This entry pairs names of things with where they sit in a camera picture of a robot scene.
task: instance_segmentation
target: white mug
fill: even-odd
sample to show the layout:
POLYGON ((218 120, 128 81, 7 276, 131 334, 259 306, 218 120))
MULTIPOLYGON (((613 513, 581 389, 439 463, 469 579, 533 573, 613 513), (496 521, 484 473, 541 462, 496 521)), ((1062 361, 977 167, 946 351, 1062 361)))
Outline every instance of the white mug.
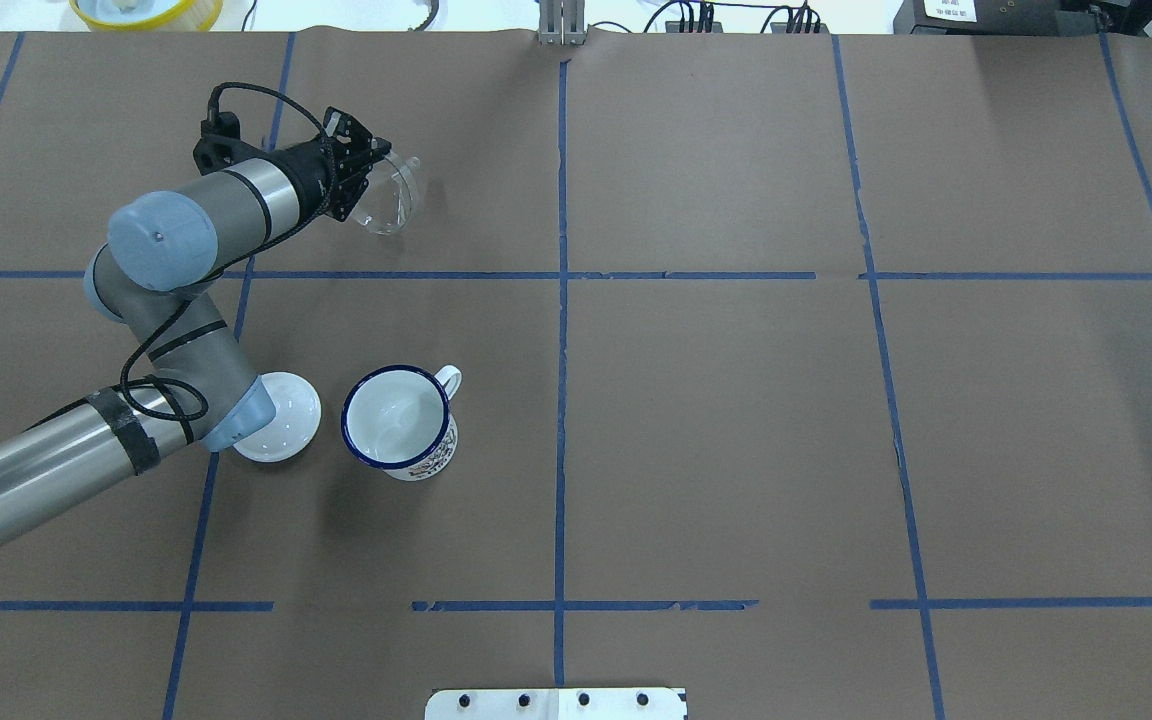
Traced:
POLYGON ((362 378, 340 411, 340 433, 357 460, 400 480, 434 477, 456 454, 456 419, 449 402, 461 372, 447 365, 430 374, 388 365, 362 378))

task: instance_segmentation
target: printed mug design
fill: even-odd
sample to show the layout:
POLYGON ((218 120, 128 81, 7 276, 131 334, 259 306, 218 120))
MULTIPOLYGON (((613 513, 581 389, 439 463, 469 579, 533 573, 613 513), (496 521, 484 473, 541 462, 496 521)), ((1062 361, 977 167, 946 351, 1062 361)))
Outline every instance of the printed mug design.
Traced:
POLYGON ((411 475, 411 479, 424 480, 433 477, 434 473, 447 467, 448 462, 452 462, 452 455, 456 452, 456 418, 449 416, 447 419, 447 434, 444 435, 444 441, 438 444, 438 447, 429 454, 429 457, 417 462, 411 468, 407 468, 407 472, 411 475))

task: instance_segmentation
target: cable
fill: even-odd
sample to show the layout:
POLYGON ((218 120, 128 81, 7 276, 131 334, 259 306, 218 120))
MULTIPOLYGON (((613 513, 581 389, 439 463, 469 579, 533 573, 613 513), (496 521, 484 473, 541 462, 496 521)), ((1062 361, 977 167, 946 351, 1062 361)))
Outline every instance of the cable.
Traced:
POLYGON ((157 327, 154 332, 150 333, 150 338, 145 338, 145 342, 142 342, 141 347, 137 347, 136 351, 132 353, 132 356, 128 357, 127 363, 123 363, 122 372, 118 374, 118 392, 119 395, 123 396, 123 401, 127 401, 128 406, 131 406, 132 409, 136 409, 138 414, 147 416, 147 418, 157 418, 159 420, 174 420, 175 423, 180 423, 180 426, 184 430, 185 438, 194 437, 194 431, 188 427, 189 423, 191 423, 191 420, 197 420, 202 418, 202 416, 207 414, 209 410, 207 399, 204 397, 202 393, 198 392, 198 389, 194 387, 191 384, 179 381, 179 379, 147 376, 146 378, 143 378, 139 381, 128 381, 128 376, 132 372, 132 365, 136 365, 136 361, 139 361, 141 356, 145 355, 145 351, 150 348, 150 346, 154 344, 154 342, 159 340, 159 338, 162 338, 162 334, 165 332, 168 332, 168 328, 172 327, 172 325, 174 325, 180 319, 180 316, 185 313, 185 311, 189 309, 189 305, 191 305, 192 302, 194 300, 184 300, 180 302, 180 306, 175 309, 174 313, 168 316, 168 319, 164 320, 164 323, 159 325, 159 327, 157 327), (169 397, 172 393, 165 389, 168 386, 179 387, 180 389, 188 392, 189 395, 192 395, 195 400, 198 401, 198 409, 195 410, 192 414, 182 414, 182 411, 180 411, 180 406, 177 404, 177 401, 175 401, 175 397, 169 397), (132 397, 132 388, 136 387, 157 388, 157 391, 161 392, 165 397, 168 397, 169 404, 173 406, 172 414, 161 414, 161 411, 159 410, 150 410, 147 409, 147 407, 142 406, 141 402, 136 400, 136 397, 132 397))
POLYGON ((319 132, 319 145, 323 146, 323 153, 326 156, 326 165, 328 165, 328 185, 326 185, 326 190, 323 192, 323 202, 320 202, 319 206, 317 206, 314 213, 308 214, 305 219, 302 219, 301 222, 296 225, 296 227, 289 229, 283 234, 280 234, 280 236, 274 237, 268 242, 262 243, 251 251, 240 255, 238 258, 229 260, 223 266, 220 266, 220 268, 215 268, 214 272, 212 272, 210 275, 207 275, 206 278, 202 279, 202 281, 198 282, 206 282, 210 281, 210 279, 219 278, 221 273, 223 273, 227 268, 229 268, 229 266, 241 263, 248 258, 251 258, 251 256, 257 255, 257 252, 264 252, 266 250, 270 250, 271 247, 278 245, 278 243, 283 242, 285 240, 291 237, 293 234, 296 234, 298 232, 302 232, 302 229, 305 229, 306 225, 313 222, 314 219, 320 214, 326 213, 326 210, 328 210, 328 205, 332 204, 332 194, 335 192, 339 184, 338 168, 335 168, 335 150, 332 149, 332 138, 328 136, 328 131, 326 131, 326 128, 324 128, 323 123, 319 122, 319 119, 310 114, 310 111, 303 108, 303 106, 301 106, 300 103, 293 100, 290 97, 282 94, 282 92, 279 92, 276 90, 271 90, 271 88, 265 88, 263 85, 252 85, 252 83, 250 82, 220 83, 220 85, 212 88, 211 97, 207 99, 207 118, 218 118, 218 115, 220 114, 220 94, 222 94, 223 91, 230 90, 230 88, 233 88, 233 90, 250 90, 252 92, 260 92, 260 94, 268 94, 270 97, 275 97, 278 100, 282 100, 288 106, 291 106, 291 108, 297 111, 297 113, 303 115, 303 118, 310 120, 310 124, 312 124, 314 129, 319 132))
POLYGON ((252 17, 252 13, 256 13, 256 3, 259 2, 260 0, 252 0, 251 8, 247 8, 247 15, 243 15, 243 24, 238 28, 238 32, 247 32, 247 21, 252 17))
POLYGON ((429 15, 425 15, 425 22, 422 22, 418 26, 411 28, 414 32, 424 31, 429 29, 430 24, 434 23, 434 17, 438 17, 438 0, 429 0, 429 15))
POLYGON ((780 13, 781 10, 790 14, 790 22, 794 22, 794 8, 790 8, 788 5, 778 6, 778 8, 772 10, 772 13, 768 13, 767 18, 763 21, 763 26, 758 29, 759 35, 767 32, 767 28, 772 26, 772 18, 774 18, 776 13, 780 13))
POLYGON ((630 35, 634 35, 632 29, 627 28, 627 26, 622 26, 621 23, 612 22, 612 20, 599 20, 599 22, 596 22, 594 24, 591 24, 591 26, 617 26, 617 28, 623 29, 623 31, 626 31, 626 32, 628 32, 630 35))
POLYGON ((775 8, 781 8, 782 5, 759 5, 759 3, 723 3, 721 0, 705 0, 705 3, 718 5, 719 8, 753 8, 756 10, 774 10, 775 8))
MULTIPOLYGON (((298 232, 302 232, 302 229, 305 229, 306 225, 313 222, 317 217, 325 213, 326 209, 328 209, 329 202, 332 200, 332 194, 335 191, 335 188, 338 188, 339 184, 338 168, 335 168, 335 151, 332 149, 332 138, 328 136, 328 132, 326 132, 326 128, 323 127, 323 123, 319 122, 319 119, 314 118, 314 115, 312 115, 310 111, 303 108, 303 106, 300 103, 294 101, 287 94, 282 94, 282 92, 273 90, 273 88, 252 85, 252 83, 247 83, 247 82, 220 83, 220 85, 212 88, 211 97, 207 99, 207 118, 211 119, 212 122, 215 122, 215 119, 219 118, 220 114, 220 96, 223 94, 225 91, 230 90, 230 88, 233 88, 233 90, 248 90, 251 92, 259 92, 259 94, 268 94, 270 97, 275 97, 275 99, 283 101, 288 106, 291 106, 291 108, 297 111, 297 113, 303 115, 303 118, 310 120, 310 124, 312 124, 317 130, 317 132, 319 134, 317 135, 317 137, 319 137, 319 143, 323 146, 323 153, 326 159, 326 168, 328 168, 328 185, 326 185, 326 190, 323 194, 323 202, 320 202, 319 206, 317 206, 314 213, 308 214, 305 219, 302 219, 300 223, 296 223, 296 227, 293 227, 288 232, 280 234, 280 236, 274 237, 273 240, 266 242, 262 242, 260 245, 256 247, 251 251, 244 252, 243 255, 240 255, 238 258, 234 258, 233 260, 229 260, 225 265, 219 266, 219 268, 215 268, 215 272, 212 272, 210 275, 202 279, 200 282, 207 282, 212 278, 219 278, 220 274, 225 272, 225 270, 229 268, 229 266, 236 263, 241 263, 248 258, 251 258, 251 256, 257 255, 257 252, 264 252, 266 250, 270 250, 271 247, 278 245, 278 243, 283 242, 285 240, 291 237, 293 234, 296 234, 298 232)), ((168 319, 164 320, 164 323, 159 325, 159 327, 157 327, 154 332, 150 333, 150 338, 145 338, 145 342, 142 342, 141 347, 137 347, 136 351, 132 353, 132 356, 128 357, 127 363, 123 364, 122 373, 119 373, 118 378, 118 391, 120 395, 123 396, 123 400, 127 401, 128 406, 134 407, 134 409, 141 411, 142 415, 146 415, 149 418, 157 418, 159 420, 176 420, 177 423, 180 423, 180 426, 184 430, 187 441, 192 441, 194 438, 194 431, 189 427, 189 423, 191 423, 191 420, 197 420, 202 418, 202 416, 206 415, 207 410, 210 409, 210 406, 207 404, 207 399, 204 397, 204 395, 202 395, 202 393, 198 392, 197 388, 191 386, 191 384, 179 381, 179 379, 146 376, 139 381, 129 381, 128 376, 132 372, 132 365, 136 365, 136 361, 139 361, 141 356, 145 355, 145 351, 150 348, 150 346, 154 344, 154 342, 159 340, 159 338, 162 338, 162 334, 166 331, 168 331, 168 328, 172 327, 172 325, 180 319, 180 316, 185 313, 185 311, 189 309, 189 305, 191 305, 192 302, 194 300, 184 300, 180 302, 180 306, 175 309, 174 313, 172 313, 168 319), (160 414, 160 411, 150 410, 147 409, 147 407, 142 406, 141 402, 136 400, 136 397, 132 397, 132 388, 137 387, 152 387, 161 392, 166 397, 166 400, 168 400, 168 404, 172 406, 173 409, 172 414, 160 414), (183 389, 183 392, 189 393, 189 395, 192 395, 195 400, 198 401, 198 410, 194 411, 192 414, 183 414, 183 411, 180 410, 180 404, 177 402, 177 399, 173 395, 172 392, 169 392, 169 389, 166 389, 168 387, 177 387, 180 389, 183 389)))
MULTIPOLYGON (((684 8, 687 9, 687 22, 689 22, 689 23, 695 22, 696 15, 694 14, 694 10, 691 8, 691 3, 689 3, 689 1, 687 1, 687 0, 669 0, 668 3, 660 5, 659 8, 657 8, 657 12, 652 13, 652 18, 647 20, 647 24, 645 24, 645 26, 643 28, 643 32, 650 31, 650 29, 652 29, 652 23, 655 22, 655 18, 660 17, 660 13, 664 13, 664 10, 666 10, 666 8, 668 8, 668 6, 672 6, 672 5, 682 5, 682 6, 684 6, 684 8)), ((679 13, 679 29, 680 29, 680 31, 682 31, 682 12, 679 13)))

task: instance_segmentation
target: small white dish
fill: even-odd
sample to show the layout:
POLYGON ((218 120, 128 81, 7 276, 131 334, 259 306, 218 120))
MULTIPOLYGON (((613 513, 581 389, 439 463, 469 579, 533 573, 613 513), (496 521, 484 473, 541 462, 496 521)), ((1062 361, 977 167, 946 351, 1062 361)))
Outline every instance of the small white dish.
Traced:
POLYGON ((293 373, 260 377, 274 401, 274 419, 234 444, 238 455, 256 462, 279 462, 304 450, 319 432, 323 404, 310 381, 293 373))

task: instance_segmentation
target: clear plastic cup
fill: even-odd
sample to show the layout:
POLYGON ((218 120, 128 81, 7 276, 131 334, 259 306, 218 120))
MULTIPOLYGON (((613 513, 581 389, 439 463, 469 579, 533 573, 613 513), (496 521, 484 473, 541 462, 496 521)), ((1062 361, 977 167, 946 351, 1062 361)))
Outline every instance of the clear plastic cup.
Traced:
POLYGON ((349 215, 366 232, 394 234, 401 232, 412 214, 420 210, 425 196, 425 172, 420 159, 403 159, 391 152, 367 174, 370 187, 349 215))

